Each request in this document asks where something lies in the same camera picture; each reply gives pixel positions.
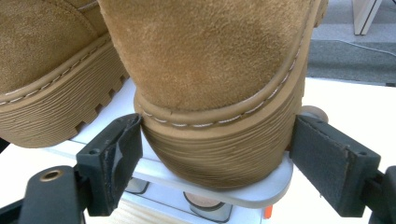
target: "floor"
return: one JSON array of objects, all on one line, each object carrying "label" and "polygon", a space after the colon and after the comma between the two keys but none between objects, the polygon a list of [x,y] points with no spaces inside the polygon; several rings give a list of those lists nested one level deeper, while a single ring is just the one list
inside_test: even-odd
[{"label": "floor", "polygon": [[394,86],[396,4],[383,0],[367,35],[354,35],[351,0],[330,0],[312,36],[309,77]]}]

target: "white stitching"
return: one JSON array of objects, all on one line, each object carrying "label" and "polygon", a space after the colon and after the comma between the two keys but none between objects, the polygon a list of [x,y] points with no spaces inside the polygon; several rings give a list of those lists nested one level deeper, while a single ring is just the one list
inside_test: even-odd
[{"label": "white stitching", "polygon": [[[303,43],[304,43],[305,30],[306,30],[306,26],[305,26],[305,28],[304,28],[303,35],[302,35],[302,37],[301,37],[301,41],[300,41],[300,44],[299,44],[299,48],[298,48],[298,50],[297,50],[296,55],[294,56],[293,63],[291,64],[288,73],[287,73],[286,76],[283,78],[282,82],[276,87],[276,89],[274,90],[274,92],[273,92],[267,99],[263,100],[259,105],[257,105],[257,106],[254,107],[253,109],[250,109],[249,111],[247,111],[247,112],[245,112],[245,113],[243,113],[243,114],[241,114],[241,115],[238,115],[238,116],[236,116],[236,117],[234,117],[234,118],[232,118],[232,119],[225,119],[225,120],[220,120],[220,121],[214,121],[214,122],[212,122],[212,123],[207,123],[207,124],[179,124],[179,123],[171,123],[171,124],[172,124],[173,126],[175,126],[175,127],[187,127],[187,126],[191,126],[191,127],[194,127],[194,128],[204,128],[204,127],[212,126],[212,125],[214,125],[215,123],[223,124],[223,123],[232,122],[232,121],[234,121],[234,120],[236,120],[236,119],[242,118],[242,116],[244,116],[244,115],[246,115],[246,114],[251,114],[251,113],[253,113],[254,111],[258,110],[260,107],[262,107],[262,105],[264,105],[264,103],[265,103],[266,101],[270,100],[271,98],[273,98],[273,97],[276,95],[276,93],[278,92],[278,90],[283,86],[283,84],[286,82],[286,80],[290,77],[291,70],[293,70],[294,65],[295,65],[296,62],[297,62],[297,58],[298,58],[298,56],[300,55],[301,46],[302,46]],[[147,113],[144,109],[143,109],[143,113],[146,114],[146,115],[148,115],[149,117],[153,117],[151,114]],[[157,118],[155,118],[155,117],[153,117],[153,118],[154,118],[155,120],[161,122],[161,123],[166,123],[166,122],[168,122],[167,120],[164,120],[164,119],[157,119]]]},{"label": "white stitching", "polygon": [[51,82],[47,83],[46,85],[44,85],[43,87],[41,87],[38,90],[32,91],[27,93],[24,96],[21,96],[17,99],[14,100],[10,100],[10,101],[4,101],[4,102],[0,102],[0,105],[7,105],[7,104],[12,104],[15,103],[19,100],[22,100],[28,96],[31,96],[33,94],[38,93],[39,91],[43,91],[44,89],[46,89],[48,86],[52,85],[53,83],[55,83],[56,81],[58,81],[61,77],[67,75],[70,71],[72,71],[73,69],[75,69],[82,61],[84,61],[85,59],[87,59],[89,56],[91,56],[94,52],[96,52],[99,48],[101,48],[105,43],[107,43],[111,38],[106,39],[101,45],[96,46],[93,50],[91,50],[88,54],[84,55],[81,59],[79,59],[77,62],[75,62],[72,66],[68,67],[65,71],[63,71],[59,76],[57,76],[55,79],[53,79]]},{"label": "white stitching", "polygon": [[205,128],[205,127],[209,127],[212,126],[215,123],[207,123],[207,124],[193,124],[192,127],[194,128]]},{"label": "white stitching", "polygon": [[219,121],[219,123],[228,123],[228,122],[231,122],[233,120],[239,119],[241,117],[242,117],[242,115],[238,115],[238,116],[236,116],[235,118],[232,118],[232,119],[221,120],[221,121]]}]

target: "tan suede boot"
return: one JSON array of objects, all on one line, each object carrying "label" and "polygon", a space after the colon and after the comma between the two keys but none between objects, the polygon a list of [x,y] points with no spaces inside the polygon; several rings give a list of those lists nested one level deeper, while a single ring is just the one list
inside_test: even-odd
[{"label": "tan suede boot", "polygon": [[58,144],[127,78],[92,0],[0,1],[0,136]]},{"label": "tan suede boot", "polygon": [[281,162],[327,0],[99,0],[162,162],[213,188]]}]

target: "black clamp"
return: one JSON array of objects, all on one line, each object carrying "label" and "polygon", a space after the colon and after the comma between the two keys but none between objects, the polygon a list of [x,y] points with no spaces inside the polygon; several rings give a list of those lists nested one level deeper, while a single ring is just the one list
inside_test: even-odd
[{"label": "black clamp", "polygon": [[396,166],[377,170],[381,157],[328,123],[297,116],[290,156],[341,217],[396,223]]},{"label": "black clamp", "polygon": [[115,119],[78,154],[78,164],[34,175],[25,198],[0,209],[2,223],[85,223],[110,216],[143,156],[138,114]]}]

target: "boot sole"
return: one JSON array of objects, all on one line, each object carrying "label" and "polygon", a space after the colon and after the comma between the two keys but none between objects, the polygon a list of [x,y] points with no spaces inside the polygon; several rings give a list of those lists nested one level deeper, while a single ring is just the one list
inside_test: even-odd
[{"label": "boot sole", "polygon": [[246,101],[179,112],[149,103],[137,90],[134,107],[143,114],[144,134],[167,168],[193,183],[230,189],[265,178],[281,163],[302,105],[312,29],[327,0],[311,4],[301,41],[270,83]]},{"label": "boot sole", "polygon": [[20,147],[49,147],[78,133],[129,75],[103,35],[39,80],[0,95],[0,135]]}]

